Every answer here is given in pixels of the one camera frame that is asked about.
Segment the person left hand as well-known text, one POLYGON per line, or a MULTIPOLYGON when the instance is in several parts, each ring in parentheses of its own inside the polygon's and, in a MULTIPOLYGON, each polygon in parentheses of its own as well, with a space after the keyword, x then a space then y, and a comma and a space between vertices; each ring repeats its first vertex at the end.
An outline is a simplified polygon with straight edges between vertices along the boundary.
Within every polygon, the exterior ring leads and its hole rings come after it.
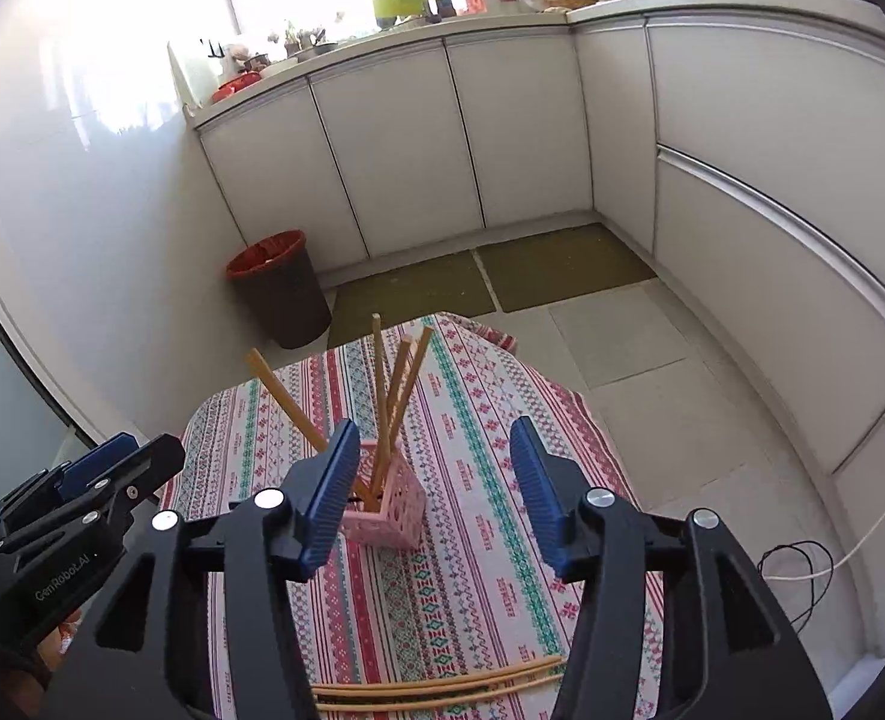
POLYGON ((50 670, 56 670, 60 665, 63 656, 67 655, 68 649, 71 647, 76 634, 78 634, 79 624, 83 621, 83 610, 73 611, 65 621, 58 624, 58 628, 53 631, 44 644, 38 647, 40 655, 44 657, 45 663, 50 670))

